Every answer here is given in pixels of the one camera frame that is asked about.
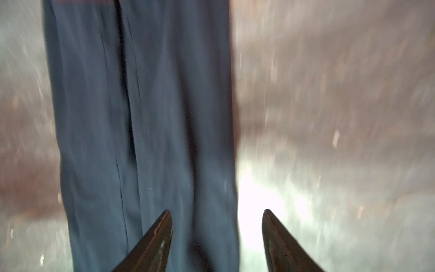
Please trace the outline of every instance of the floor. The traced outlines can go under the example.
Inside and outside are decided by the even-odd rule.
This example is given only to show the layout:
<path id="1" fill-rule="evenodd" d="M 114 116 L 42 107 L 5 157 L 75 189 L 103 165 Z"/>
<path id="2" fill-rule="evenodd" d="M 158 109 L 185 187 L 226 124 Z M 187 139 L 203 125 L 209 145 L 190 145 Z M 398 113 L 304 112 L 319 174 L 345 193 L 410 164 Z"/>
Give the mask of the floor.
<path id="1" fill-rule="evenodd" d="M 435 2 L 232 0 L 241 271 L 435 270 Z M 39 0 L 0 2 L 0 271 L 72 271 Z"/>

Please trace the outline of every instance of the black pointed object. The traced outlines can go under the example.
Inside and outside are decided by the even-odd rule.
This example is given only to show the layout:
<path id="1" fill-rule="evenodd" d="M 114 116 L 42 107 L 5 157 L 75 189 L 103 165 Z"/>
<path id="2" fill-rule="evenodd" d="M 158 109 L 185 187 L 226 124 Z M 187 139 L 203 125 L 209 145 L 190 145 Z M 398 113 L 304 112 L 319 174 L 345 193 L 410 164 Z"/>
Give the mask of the black pointed object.
<path id="1" fill-rule="evenodd" d="M 172 217 L 166 210 L 112 272 L 164 272 L 171 239 Z"/>
<path id="2" fill-rule="evenodd" d="M 262 231 L 269 272 L 324 272 L 270 210 L 264 211 Z"/>

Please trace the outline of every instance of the gray floor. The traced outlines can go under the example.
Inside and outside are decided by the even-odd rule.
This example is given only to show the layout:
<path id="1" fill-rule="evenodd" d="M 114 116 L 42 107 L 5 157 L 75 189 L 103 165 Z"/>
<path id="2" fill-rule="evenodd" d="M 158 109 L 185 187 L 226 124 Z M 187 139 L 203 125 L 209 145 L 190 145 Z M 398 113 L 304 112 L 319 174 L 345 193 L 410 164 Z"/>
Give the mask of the gray floor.
<path id="1" fill-rule="evenodd" d="M 435 271 L 435 2 L 232 0 L 242 272 Z M 0 1 L 0 271 L 72 271 L 39 0 Z"/>

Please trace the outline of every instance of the blurry floor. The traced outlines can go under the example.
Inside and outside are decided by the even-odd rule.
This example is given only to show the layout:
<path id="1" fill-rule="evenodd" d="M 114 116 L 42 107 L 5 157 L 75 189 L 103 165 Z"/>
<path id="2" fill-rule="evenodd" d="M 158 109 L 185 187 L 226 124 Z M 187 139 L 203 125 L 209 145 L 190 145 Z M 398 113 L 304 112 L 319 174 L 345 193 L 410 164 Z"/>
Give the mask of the blurry floor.
<path id="1" fill-rule="evenodd" d="M 435 270 L 435 2 L 232 0 L 242 272 Z M 39 0 L 0 2 L 0 271 L 72 271 Z"/>

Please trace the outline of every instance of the dark blue cloth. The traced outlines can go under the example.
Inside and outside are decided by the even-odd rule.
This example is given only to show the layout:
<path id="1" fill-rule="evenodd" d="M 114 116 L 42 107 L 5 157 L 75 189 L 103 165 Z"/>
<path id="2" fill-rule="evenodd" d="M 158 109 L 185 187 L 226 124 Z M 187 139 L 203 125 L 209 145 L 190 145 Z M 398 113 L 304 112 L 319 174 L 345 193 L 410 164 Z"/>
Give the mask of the dark blue cloth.
<path id="1" fill-rule="evenodd" d="M 239 269 L 228 0 L 43 0 L 75 272 L 165 209 L 168 272 Z"/>

